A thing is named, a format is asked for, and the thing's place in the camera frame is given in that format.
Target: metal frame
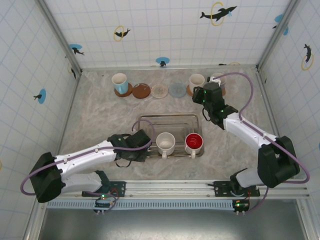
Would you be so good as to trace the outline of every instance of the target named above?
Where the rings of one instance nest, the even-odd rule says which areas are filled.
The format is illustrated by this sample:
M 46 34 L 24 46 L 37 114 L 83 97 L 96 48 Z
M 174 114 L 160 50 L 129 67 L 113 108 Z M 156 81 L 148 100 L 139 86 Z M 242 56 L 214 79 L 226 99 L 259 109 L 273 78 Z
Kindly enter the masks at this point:
M 255 65 L 233 65 L 234 69 L 243 68 L 243 67 L 257 67 L 260 70 L 270 57 L 271 51 L 275 48 L 277 42 L 282 36 L 285 28 L 288 25 L 290 18 L 292 17 L 294 11 L 296 10 L 298 4 L 301 0 L 292 0 L 283 15 L 281 22 L 278 24 L 274 35 L 272 36 L 267 48 L 265 49 L 258 66 Z M 72 69 L 81 76 L 80 65 L 75 58 L 73 52 L 71 51 L 66 39 L 63 36 L 62 31 L 54 20 L 53 15 L 51 14 L 48 5 L 45 3 L 45 0 L 35 0 L 36 4 L 42 11 L 44 18 L 47 20 L 49 26 L 51 27 L 54 35 L 57 37 L 63 51 L 65 52 L 67 58 L 70 61 Z M 156 69 L 225 69 L 230 68 L 230 65 L 223 66 L 212 66 L 212 65 L 202 65 L 202 66 L 177 66 L 177 67 L 166 67 L 159 68 L 150 66 L 150 67 L 124 67 L 124 68 L 108 68 L 108 70 L 156 70 Z M 107 68 L 86 68 L 86 71 L 105 71 Z M 260 74 L 256 75 L 258 79 L 258 84 L 262 93 L 264 103 L 267 108 L 269 120 L 272 125 L 274 134 L 278 134 L 278 128 L 275 123 L 274 116 L 270 107 L 269 99 L 264 88 L 263 80 Z M 75 93 L 77 91 L 79 77 L 76 87 L 73 91 L 72 101 L 70 106 L 73 103 Z M 61 135 L 60 145 L 57 151 L 60 150 L 61 142 L 63 139 L 64 131 Z M 124 203 L 141 203 L 141 202 L 156 202 L 159 200 L 167 201 L 168 203 L 185 203 L 186 201 L 192 203 L 214 203 L 214 202 L 226 202 L 229 203 L 232 200 L 237 199 L 236 197 L 215 197 L 214 190 L 211 186 L 207 184 L 212 183 L 213 180 L 127 180 L 125 196 L 121 198 L 121 201 Z M 266 187 L 260 187 L 261 197 L 265 194 Z M 261 197 L 252 197 L 252 199 L 260 199 Z M 54 201 L 59 205 L 59 203 L 89 203 L 91 204 L 94 198 L 84 198 L 81 196 L 80 192 L 63 194 L 56 198 Z M 301 216 L 301 224 L 303 224 L 306 231 L 307 239 L 316 239 L 317 233 L 313 225 L 312 215 L 307 202 L 310 201 L 310 196 L 308 189 L 305 184 L 292 185 L 283 183 L 269 190 L 267 199 L 297 199 L 297 207 Z M 52 208 L 53 203 L 38 203 L 35 201 L 32 213 L 27 225 L 24 240 L 33 240 L 38 239 L 40 230 L 45 218 L 45 213 L 47 208 Z
M 119 200 L 114 210 L 132 209 L 220 209 L 232 211 L 230 204 L 237 197 L 215 197 L 212 180 L 126 180 L 125 196 Z M 261 186 L 261 199 L 266 187 Z M 97 197 L 82 197 L 81 192 L 65 193 L 48 203 L 35 203 L 24 240 L 38 239 L 45 218 L 46 209 L 95 209 Z M 301 215 L 301 224 L 306 231 L 306 239 L 316 236 L 315 227 L 306 202 L 310 199 L 305 184 L 282 183 L 268 192 L 268 199 L 295 200 Z
M 186 65 L 186 66 L 127 66 L 127 67 L 97 67 L 97 68 L 84 68 L 84 71 L 106 71 L 106 70 L 168 70 L 168 69 L 228 69 L 228 68 L 252 68 L 256 67 L 254 64 L 243 64 L 243 65 Z
M 271 52 L 274 50 L 278 41 L 280 40 L 281 36 L 283 35 L 283 32 L 285 31 L 286 27 L 288 26 L 288 23 L 289 23 L 291 17 L 293 16 L 293 14 L 295 13 L 295 10 L 297 9 L 300 2 L 301 2 L 301 0 L 291 0 L 290 1 L 289 6 L 285 10 L 281 21 L 277 25 L 272 38 L 270 39 L 268 45 L 266 46 L 266 49 L 264 50 L 264 52 L 262 54 L 262 57 L 261 57 L 259 64 L 258 64 L 259 71 L 266 64 L 268 58 L 271 55 Z
M 64 53 L 66 54 L 66 57 L 70 61 L 72 69 L 77 73 L 78 76 L 81 76 L 81 68 L 80 65 L 72 52 L 71 48 L 69 47 L 69 44 L 67 43 L 67 40 L 65 39 L 62 31 L 60 30 L 57 22 L 54 19 L 54 16 L 52 15 L 51 11 L 48 8 L 48 5 L 46 4 L 45 0 L 34 0 L 36 5 L 39 7 L 39 9 L 42 11 L 42 15 L 47 21 L 48 25 L 50 26 L 53 34 L 58 39 L 58 42 L 60 43 L 61 48 L 63 49 Z

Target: white cup with blue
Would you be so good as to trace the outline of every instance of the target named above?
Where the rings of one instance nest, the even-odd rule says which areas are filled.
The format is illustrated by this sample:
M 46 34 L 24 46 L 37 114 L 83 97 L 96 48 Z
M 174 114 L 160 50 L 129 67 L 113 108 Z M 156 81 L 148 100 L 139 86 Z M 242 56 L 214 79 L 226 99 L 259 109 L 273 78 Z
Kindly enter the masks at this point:
M 128 92 L 129 84 L 127 81 L 127 76 L 123 73 L 117 73 L 116 75 L 113 75 L 111 78 L 111 81 L 114 85 L 115 90 L 123 95 Z

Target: gray saucer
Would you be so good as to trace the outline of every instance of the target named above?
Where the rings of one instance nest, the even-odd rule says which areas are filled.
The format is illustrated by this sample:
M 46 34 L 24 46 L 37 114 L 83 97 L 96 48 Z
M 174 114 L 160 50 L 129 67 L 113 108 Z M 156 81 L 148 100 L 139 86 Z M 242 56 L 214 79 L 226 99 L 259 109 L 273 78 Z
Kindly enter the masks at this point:
M 187 88 L 182 83 L 173 83 L 169 87 L 169 94 L 174 98 L 182 98 L 187 93 Z

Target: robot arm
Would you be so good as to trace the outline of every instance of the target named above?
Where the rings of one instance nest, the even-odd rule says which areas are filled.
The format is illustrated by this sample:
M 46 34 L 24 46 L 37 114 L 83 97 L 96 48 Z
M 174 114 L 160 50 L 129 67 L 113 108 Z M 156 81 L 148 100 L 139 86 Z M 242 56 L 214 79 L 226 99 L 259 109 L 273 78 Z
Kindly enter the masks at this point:
M 195 87 L 192 101 L 203 105 L 203 109 L 208 112 L 210 117 L 208 121 L 239 137 L 258 156 L 257 168 L 246 168 L 230 177 L 232 190 L 235 194 L 239 195 L 244 188 L 254 185 L 266 185 L 274 188 L 300 172 L 299 165 L 272 145 L 265 137 L 268 136 L 269 139 L 296 156 L 292 141 L 286 136 L 276 137 L 269 134 L 247 120 L 244 124 L 244 119 L 240 119 L 238 110 L 225 104 L 218 83 L 209 82 L 203 87 Z M 263 136 L 248 125 L 263 133 Z
M 52 156 L 43 154 L 31 173 L 43 170 L 30 177 L 39 203 L 48 202 L 61 193 L 98 192 L 108 193 L 110 181 L 103 171 L 79 174 L 83 170 L 118 159 L 145 162 L 151 139 L 143 130 L 135 134 L 114 134 L 103 142 L 70 154 Z

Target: metal rail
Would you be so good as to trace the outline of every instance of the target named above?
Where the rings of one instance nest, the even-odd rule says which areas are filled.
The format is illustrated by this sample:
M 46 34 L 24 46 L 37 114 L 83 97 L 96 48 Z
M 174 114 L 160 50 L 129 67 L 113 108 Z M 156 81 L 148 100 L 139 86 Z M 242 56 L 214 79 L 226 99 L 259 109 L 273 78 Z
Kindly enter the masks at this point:
M 126 200 L 236 200 L 238 197 L 215 197 L 212 186 L 219 180 L 125 180 Z M 266 187 L 260 187 L 261 199 Z M 282 183 L 269 189 L 267 199 L 309 199 L 309 192 L 305 184 Z M 82 197 L 81 192 L 65 193 L 56 199 L 88 199 Z
M 69 47 L 69 44 L 67 40 L 65 39 L 62 31 L 60 30 L 57 22 L 54 19 L 54 16 L 52 15 L 51 11 L 48 8 L 48 5 L 46 4 L 45 0 L 35 0 L 36 5 L 39 7 L 39 9 L 42 11 L 42 15 L 44 19 L 47 21 L 48 25 L 50 26 L 53 34 L 57 38 L 58 42 L 60 43 L 61 48 L 63 49 L 66 57 L 70 61 L 72 69 L 75 71 L 75 73 L 78 76 L 81 76 L 81 68 L 80 65 L 72 52 L 71 48 Z
M 295 10 L 297 9 L 299 3 L 301 0 L 291 0 L 287 9 L 285 10 L 283 17 L 279 24 L 276 26 L 275 32 L 270 39 L 266 49 L 264 50 L 262 57 L 258 64 L 258 70 L 262 69 L 264 65 L 266 64 L 268 58 L 270 57 L 272 51 L 276 47 L 279 39 L 282 37 L 284 31 L 286 30 L 286 27 L 288 26 L 289 20 L 293 16 Z

